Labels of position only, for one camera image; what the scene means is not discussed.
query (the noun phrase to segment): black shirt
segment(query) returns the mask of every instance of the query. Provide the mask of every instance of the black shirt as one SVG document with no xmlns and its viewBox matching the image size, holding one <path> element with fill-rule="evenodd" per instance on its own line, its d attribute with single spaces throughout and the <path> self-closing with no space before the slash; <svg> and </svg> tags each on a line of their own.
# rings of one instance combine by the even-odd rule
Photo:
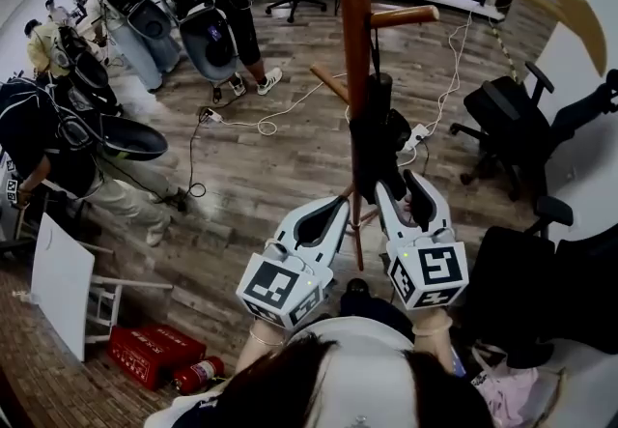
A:
<svg viewBox="0 0 618 428">
<path fill-rule="evenodd" d="M 27 178 L 47 155 L 49 181 L 75 196 L 84 196 L 97 166 L 91 151 L 73 152 L 57 136 L 58 115 L 49 96 L 31 83 L 13 81 L 0 87 L 0 145 L 21 177 Z"/>
</svg>

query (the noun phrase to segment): shoe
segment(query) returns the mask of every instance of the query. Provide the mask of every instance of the shoe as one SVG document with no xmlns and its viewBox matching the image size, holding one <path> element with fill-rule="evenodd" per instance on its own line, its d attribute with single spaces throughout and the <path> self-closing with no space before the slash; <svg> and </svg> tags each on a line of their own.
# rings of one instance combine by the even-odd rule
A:
<svg viewBox="0 0 618 428">
<path fill-rule="evenodd" d="M 181 187 L 178 187 L 176 194 L 172 196 L 165 196 L 165 198 L 161 199 L 158 194 L 154 194 L 153 192 L 148 193 L 148 199 L 153 205 L 158 205 L 159 203 L 165 203 L 167 205 L 171 205 L 176 207 L 179 212 L 186 212 L 186 191 Z"/>
<path fill-rule="evenodd" d="M 158 246 L 163 240 L 165 230 L 170 226 L 170 223 L 172 223 L 172 217 L 167 214 L 158 224 L 149 227 L 146 233 L 146 244 L 150 247 Z"/>
<path fill-rule="evenodd" d="M 242 80 L 240 74 L 238 74 L 237 72 L 234 73 L 234 76 L 240 80 L 240 83 L 237 85 L 233 84 L 232 81 L 228 81 L 228 83 L 230 83 L 232 90 L 234 90 L 234 95 L 236 95 L 237 97 L 242 97 L 245 93 L 247 93 L 247 89 L 244 86 L 244 81 Z"/>
<path fill-rule="evenodd" d="M 279 68 L 274 68 L 272 71 L 267 72 L 267 83 L 258 84 L 258 95 L 265 95 L 270 91 L 275 84 L 281 81 L 283 72 Z"/>
</svg>

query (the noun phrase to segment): red box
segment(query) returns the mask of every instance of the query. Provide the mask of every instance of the red box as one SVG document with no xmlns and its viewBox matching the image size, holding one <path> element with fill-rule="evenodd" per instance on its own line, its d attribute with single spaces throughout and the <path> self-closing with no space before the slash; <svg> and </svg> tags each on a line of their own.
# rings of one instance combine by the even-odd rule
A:
<svg viewBox="0 0 618 428">
<path fill-rule="evenodd" d="M 107 353 L 140 384 L 155 390 L 166 374 L 202 360 L 206 346 L 167 325 L 113 327 Z"/>
</svg>

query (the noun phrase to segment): bracelet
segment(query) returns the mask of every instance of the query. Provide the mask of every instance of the bracelet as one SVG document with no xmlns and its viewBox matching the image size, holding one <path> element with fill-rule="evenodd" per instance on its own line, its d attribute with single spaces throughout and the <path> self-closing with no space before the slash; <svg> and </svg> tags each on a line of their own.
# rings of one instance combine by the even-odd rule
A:
<svg viewBox="0 0 618 428">
<path fill-rule="evenodd" d="M 281 347 L 281 346 L 283 346 L 283 340 L 281 342 L 278 342 L 277 344 L 271 344 L 270 342 L 266 342 L 266 340 L 262 340 L 255 333 L 253 333 L 253 327 L 251 327 L 249 329 L 249 335 L 251 335 L 251 338 L 253 340 L 255 340 L 256 342 L 259 342 L 263 346 L 268 346 L 268 347 Z"/>
<path fill-rule="evenodd" d="M 442 331 L 446 331 L 453 325 L 453 319 L 450 316 L 447 316 L 446 318 L 446 323 L 436 328 L 425 329 L 413 326 L 412 333 L 418 337 L 431 337 L 432 335 L 436 335 L 438 333 L 441 333 Z"/>
</svg>

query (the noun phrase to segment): pink cloth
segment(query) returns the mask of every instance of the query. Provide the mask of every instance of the pink cloth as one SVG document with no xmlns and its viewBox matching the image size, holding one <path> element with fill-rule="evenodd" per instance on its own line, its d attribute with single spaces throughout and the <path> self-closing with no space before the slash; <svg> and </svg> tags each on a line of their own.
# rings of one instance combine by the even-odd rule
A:
<svg viewBox="0 0 618 428">
<path fill-rule="evenodd" d="M 517 370 L 506 365 L 506 358 L 491 369 L 481 355 L 472 349 L 472 354 L 483 367 L 472 384 L 485 398 L 493 418 L 502 428 L 523 423 L 520 410 L 530 396 L 532 386 L 539 378 L 536 368 Z"/>
</svg>

